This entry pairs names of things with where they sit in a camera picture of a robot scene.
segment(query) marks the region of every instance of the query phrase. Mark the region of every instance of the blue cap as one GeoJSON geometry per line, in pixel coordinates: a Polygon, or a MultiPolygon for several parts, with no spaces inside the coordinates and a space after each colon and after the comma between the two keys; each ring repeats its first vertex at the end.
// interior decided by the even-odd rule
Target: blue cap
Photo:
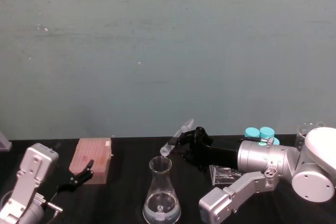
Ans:
{"type": "Polygon", "coordinates": [[[247,128],[245,130],[245,137],[260,137],[260,131],[257,128],[247,128]]]}
{"type": "Polygon", "coordinates": [[[273,142],[273,145],[279,145],[280,144],[280,141],[276,138],[276,137],[273,137],[273,139],[274,139],[274,142],[273,142]]]}
{"type": "Polygon", "coordinates": [[[275,132],[272,128],[270,127],[262,127],[260,128],[260,137],[261,138],[267,138],[270,136],[274,136],[275,132]]]}

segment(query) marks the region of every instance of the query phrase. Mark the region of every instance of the erlenmeyer flask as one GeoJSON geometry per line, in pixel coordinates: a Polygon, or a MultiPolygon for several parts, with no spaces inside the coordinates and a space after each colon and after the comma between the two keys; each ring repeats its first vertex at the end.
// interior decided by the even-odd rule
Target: erlenmeyer flask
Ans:
{"type": "Polygon", "coordinates": [[[172,161],[163,156],[149,162],[153,173],[142,214],[149,224],[173,224],[181,215],[181,207],[169,178],[172,161]]]}

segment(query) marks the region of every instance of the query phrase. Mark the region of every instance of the wall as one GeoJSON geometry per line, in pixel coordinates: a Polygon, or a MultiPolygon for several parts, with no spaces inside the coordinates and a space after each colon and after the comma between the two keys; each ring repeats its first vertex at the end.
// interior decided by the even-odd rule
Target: wall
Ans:
{"type": "Polygon", "coordinates": [[[336,125],[336,0],[0,0],[9,139],[336,125]]]}

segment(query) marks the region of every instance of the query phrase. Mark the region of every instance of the black tabletop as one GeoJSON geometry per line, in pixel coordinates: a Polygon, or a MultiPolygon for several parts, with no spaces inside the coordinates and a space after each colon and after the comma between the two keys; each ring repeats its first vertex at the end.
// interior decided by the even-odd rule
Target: black tabletop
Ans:
{"type": "MultiPolygon", "coordinates": [[[[217,136],[216,141],[230,141],[241,136],[217,136]]],[[[279,135],[283,145],[292,145],[295,136],[279,135]]],[[[73,193],[58,195],[54,203],[64,209],[55,224],[145,223],[142,207],[152,175],[149,161],[159,154],[168,138],[116,138],[112,140],[112,157],[106,185],[84,185],[73,193]]],[[[59,165],[68,167],[78,140],[13,141],[9,153],[0,153],[0,196],[12,190],[16,172],[26,148],[36,142],[59,154],[59,165]]],[[[203,174],[179,156],[171,155],[171,181],[182,208],[178,223],[202,223],[198,201],[212,188],[209,174],[203,174]]],[[[287,182],[280,182],[275,191],[252,196],[225,224],[335,224],[335,197],[322,204],[301,199],[287,182]]]]}

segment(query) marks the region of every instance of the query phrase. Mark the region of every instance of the glass beaker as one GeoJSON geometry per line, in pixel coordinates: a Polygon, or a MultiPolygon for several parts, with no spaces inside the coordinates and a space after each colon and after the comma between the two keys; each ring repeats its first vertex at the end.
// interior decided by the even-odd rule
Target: glass beaker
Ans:
{"type": "Polygon", "coordinates": [[[299,151],[302,149],[304,145],[304,140],[306,138],[306,135],[308,132],[310,132],[313,129],[324,127],[324,123],[318,122],[318,123],[302,123],[297,127],[296,132],[296,139],[295,139],[295,148],[297,148],[299,151]]]}
{"type": "Polygon", "coordinates": [[[142,214],[149,224],[173,224],[181,215],[181,207],[169,178],[172,161],[163,156],[149,162],[153,173],[142,214]]]}

